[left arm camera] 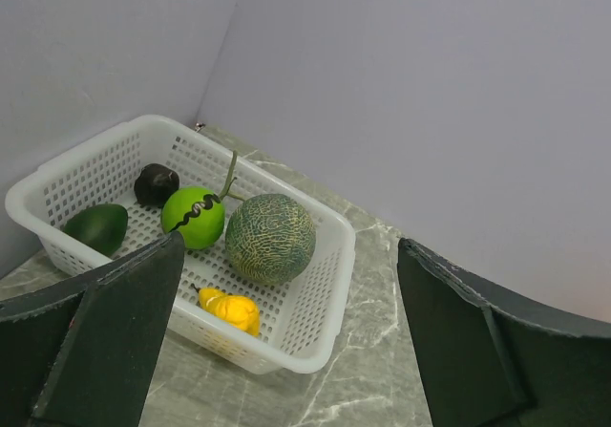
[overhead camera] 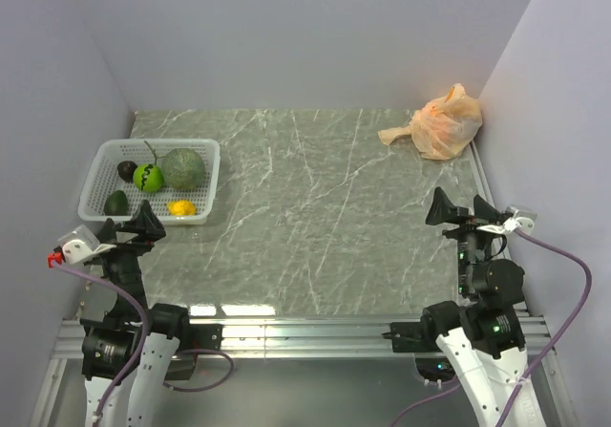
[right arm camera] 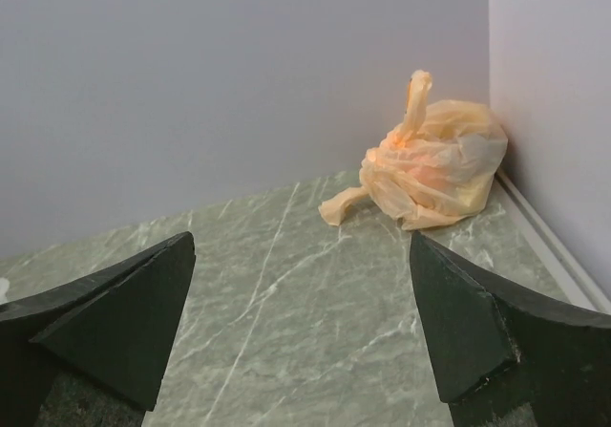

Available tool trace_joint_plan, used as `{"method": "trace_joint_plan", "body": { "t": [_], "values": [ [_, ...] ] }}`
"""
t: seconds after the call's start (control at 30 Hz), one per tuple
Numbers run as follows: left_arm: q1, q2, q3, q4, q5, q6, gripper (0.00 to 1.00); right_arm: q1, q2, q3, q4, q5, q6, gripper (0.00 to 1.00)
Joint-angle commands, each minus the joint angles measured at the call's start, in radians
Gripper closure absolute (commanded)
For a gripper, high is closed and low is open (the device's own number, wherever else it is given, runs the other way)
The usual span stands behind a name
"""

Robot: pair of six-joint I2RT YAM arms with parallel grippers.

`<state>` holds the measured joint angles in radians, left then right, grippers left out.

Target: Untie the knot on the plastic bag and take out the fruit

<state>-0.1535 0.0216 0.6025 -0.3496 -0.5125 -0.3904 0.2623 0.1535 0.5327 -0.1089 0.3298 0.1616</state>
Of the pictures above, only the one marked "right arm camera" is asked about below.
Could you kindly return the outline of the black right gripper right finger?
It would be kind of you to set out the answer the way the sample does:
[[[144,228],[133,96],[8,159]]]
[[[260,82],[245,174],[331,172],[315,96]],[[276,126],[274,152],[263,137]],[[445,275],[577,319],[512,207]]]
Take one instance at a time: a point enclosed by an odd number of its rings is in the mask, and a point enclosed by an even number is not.
[[[609,315],[525,288],[419,232],[410,265],[454,425],[609,425]]]

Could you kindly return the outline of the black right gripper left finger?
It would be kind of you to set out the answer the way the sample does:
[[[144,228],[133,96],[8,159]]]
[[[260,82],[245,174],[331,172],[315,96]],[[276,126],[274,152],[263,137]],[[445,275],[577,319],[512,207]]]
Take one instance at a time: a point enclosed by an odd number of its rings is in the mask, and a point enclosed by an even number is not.
[[[1,307],[4,426],[139,426],[195,267],[190,232]]]

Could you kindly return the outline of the orange translucent plastic bag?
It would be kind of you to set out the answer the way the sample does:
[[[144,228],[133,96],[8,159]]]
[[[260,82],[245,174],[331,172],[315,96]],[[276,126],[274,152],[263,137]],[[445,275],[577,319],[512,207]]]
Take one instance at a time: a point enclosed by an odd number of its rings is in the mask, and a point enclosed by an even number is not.
[[[411,75],[403,120],[367,150],[359,186],[320,204],[327,224],[340,225],[365,197],[408,231],[452,225],[485,208],[508,138],[487,105],[429,103],[431,88],[430,73]]]

